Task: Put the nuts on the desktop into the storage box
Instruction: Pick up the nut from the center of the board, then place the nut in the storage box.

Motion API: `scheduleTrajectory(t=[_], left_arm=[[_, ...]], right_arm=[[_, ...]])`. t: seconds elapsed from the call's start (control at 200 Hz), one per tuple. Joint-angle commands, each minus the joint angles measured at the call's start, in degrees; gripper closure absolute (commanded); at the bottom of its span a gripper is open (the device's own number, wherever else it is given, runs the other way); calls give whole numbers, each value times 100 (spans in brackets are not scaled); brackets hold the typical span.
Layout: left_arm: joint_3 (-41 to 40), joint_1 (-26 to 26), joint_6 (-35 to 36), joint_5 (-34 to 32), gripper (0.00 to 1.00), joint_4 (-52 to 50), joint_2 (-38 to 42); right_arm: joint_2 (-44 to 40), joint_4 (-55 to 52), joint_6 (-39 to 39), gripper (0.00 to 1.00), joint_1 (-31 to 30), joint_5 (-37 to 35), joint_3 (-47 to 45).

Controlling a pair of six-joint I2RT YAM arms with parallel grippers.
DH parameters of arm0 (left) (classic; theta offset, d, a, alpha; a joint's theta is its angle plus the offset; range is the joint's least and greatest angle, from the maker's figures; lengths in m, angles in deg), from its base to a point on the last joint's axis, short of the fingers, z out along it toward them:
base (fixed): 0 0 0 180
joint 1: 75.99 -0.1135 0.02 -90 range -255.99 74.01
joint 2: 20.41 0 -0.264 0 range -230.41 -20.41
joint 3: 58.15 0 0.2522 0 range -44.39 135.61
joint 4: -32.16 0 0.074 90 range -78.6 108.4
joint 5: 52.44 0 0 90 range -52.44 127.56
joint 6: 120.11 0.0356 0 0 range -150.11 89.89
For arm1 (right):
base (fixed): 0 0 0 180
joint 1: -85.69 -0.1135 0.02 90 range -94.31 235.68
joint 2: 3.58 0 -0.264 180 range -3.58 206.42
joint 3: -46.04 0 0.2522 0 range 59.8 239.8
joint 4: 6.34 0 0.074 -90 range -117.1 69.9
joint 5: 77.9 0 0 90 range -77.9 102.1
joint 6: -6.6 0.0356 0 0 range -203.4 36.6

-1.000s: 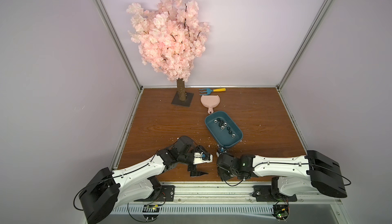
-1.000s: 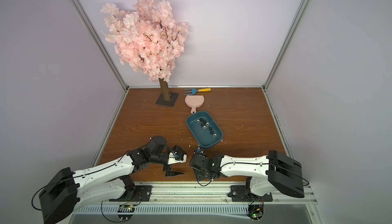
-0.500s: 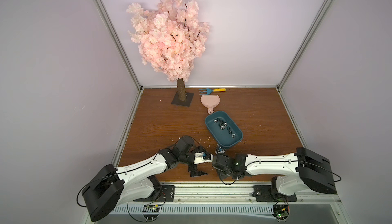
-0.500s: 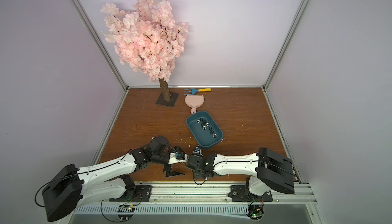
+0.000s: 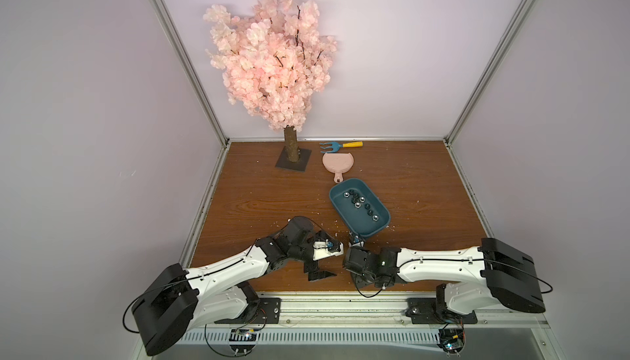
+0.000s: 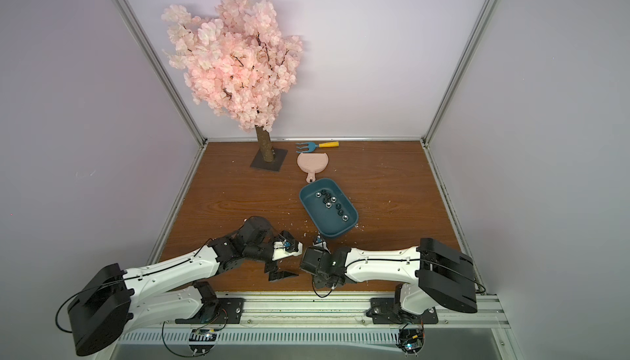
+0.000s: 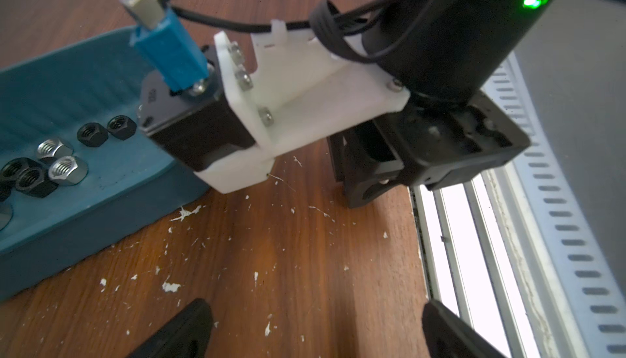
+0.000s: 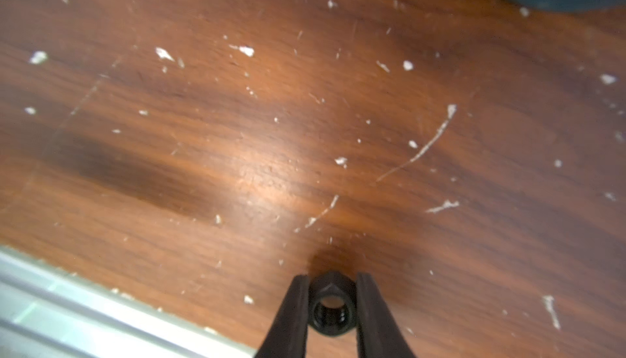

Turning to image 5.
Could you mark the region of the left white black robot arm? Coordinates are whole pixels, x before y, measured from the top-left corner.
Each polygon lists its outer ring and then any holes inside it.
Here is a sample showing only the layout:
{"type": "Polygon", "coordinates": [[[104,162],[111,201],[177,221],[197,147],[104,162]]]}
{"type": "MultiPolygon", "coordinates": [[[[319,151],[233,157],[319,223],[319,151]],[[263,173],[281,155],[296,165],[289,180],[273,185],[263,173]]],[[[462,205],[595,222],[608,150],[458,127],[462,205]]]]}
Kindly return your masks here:
{"type": "Polygon", "coordinates": [[[318,263],[344,253],[343,244],[296,216],[272,235],[257,238],[246,250],[200,268],[175,263],[165,268],[144,293],[126,308],[134,317],[150,357],[170,349],[189,330],[218,322],[252,322],[261,300],[250,284],[254,279],[299,262],[309,281],[334,274],[318,263]]]}

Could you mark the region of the teal plastic storage box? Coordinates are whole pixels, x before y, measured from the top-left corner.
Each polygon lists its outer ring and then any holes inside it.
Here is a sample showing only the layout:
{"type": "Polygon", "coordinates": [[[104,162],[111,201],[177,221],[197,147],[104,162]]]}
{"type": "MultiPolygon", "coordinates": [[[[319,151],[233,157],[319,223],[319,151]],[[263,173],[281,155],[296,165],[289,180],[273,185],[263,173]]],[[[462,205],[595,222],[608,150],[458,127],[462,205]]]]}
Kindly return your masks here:
{"type": "Polygon", "coordinates": [[[329,199],[351,235],[358,235],[367,240],[390,225],[389,210],[361,179],[350,178],[336,184],[329,191],[329,199]],[[344,197],[344,192],[349,192],[349,190],[355,190],[359,197],[364,196],[366,198],[365,203],[361,203],[360,209],[354,207],[352,195],[349,198],[344,197]],[[379,216],[379,221],[374,222],[372,220],[372,216],[368,215],[368,210],[364,208],[364,204],[371,205],[370,209],[374,211],[373,215],[379,216]]]}

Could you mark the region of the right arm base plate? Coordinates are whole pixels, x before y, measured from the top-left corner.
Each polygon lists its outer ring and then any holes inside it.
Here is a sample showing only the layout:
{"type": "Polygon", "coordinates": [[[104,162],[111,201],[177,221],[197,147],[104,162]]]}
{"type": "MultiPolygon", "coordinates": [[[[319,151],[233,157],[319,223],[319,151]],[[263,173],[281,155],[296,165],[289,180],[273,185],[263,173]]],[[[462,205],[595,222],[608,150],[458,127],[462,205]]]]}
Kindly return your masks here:
{"type": "Polygon", "coordinates": [[[478,319],[475,312],[469,314],[459,314],[446,307],[446,302],[442,298],[408,298],[405,316],[409,317],[413,324],[445,325],[447,323],[459,325],[463,323],[477,324],[478,319]]]}

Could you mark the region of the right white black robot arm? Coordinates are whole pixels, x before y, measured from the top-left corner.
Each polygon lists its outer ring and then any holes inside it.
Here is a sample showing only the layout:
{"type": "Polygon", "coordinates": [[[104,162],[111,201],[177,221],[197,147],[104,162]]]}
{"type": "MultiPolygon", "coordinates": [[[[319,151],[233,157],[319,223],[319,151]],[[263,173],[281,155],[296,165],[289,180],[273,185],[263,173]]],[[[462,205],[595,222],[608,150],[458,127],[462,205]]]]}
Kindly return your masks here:
{"type": "Polygon", "coordinates": [[[435,309],[444,318],[497,304],[517,312],[546,312],[533,258],[496,238],[483,238],[479,246],[464,250],[385,247],[374,253],[353,247],[343,267],[359,289],[443,281],[436,289],[435,309]]]}

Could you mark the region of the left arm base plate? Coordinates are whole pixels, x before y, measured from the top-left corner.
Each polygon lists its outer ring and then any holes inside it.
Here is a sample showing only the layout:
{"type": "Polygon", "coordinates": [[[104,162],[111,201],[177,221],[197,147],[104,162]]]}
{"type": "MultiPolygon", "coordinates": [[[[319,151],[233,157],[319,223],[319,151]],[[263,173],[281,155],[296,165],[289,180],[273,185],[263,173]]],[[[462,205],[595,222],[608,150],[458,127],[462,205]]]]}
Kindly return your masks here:
{"type": "Polygon", "coordinates": [[[282,299],[278,297],[259,299],[254,305],[250,304],[241,315],[232,319],[221,319],[215,325],[277,325],[280,321],[282,299]]]}

